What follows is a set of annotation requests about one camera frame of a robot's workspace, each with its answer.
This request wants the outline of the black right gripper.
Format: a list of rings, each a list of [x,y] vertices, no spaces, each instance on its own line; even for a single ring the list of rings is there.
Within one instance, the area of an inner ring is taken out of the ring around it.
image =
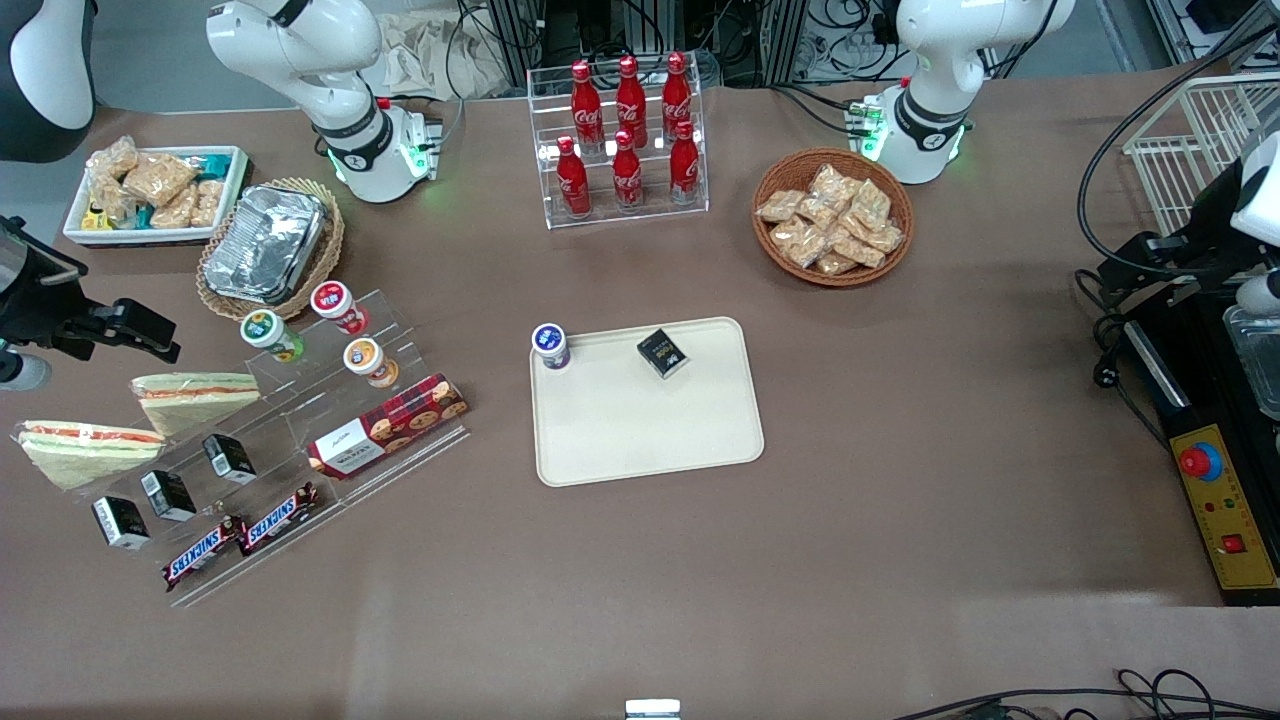
[[[177,363],[174,322],[133,299],[97,307],[81,288],[88,268],[26,232],[19,217],[4,217],[1,329],[10,345],[37,345],[87,363],[99,346],[145,352]],[[76,336],[77,323],[92,318],[101,340]]]

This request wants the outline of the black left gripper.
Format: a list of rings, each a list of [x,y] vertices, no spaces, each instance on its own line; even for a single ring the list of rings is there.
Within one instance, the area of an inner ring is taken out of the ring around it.
[[[1164,264],[1140,269],[1108,259],[1098,265],[1100,300],[1124,301],[1152,286],[1198,279],[1202,290],[1215,290],[1238,273],[1271,268],[1271,243],[1231,225],[1238,211],[1266,204],[1258,196],[1270,172],[1270,165],[1247,170],[1244,161],[1231,163],[1196,196],[1184,227],[1169,236],[1140,233],[1146,256]]]

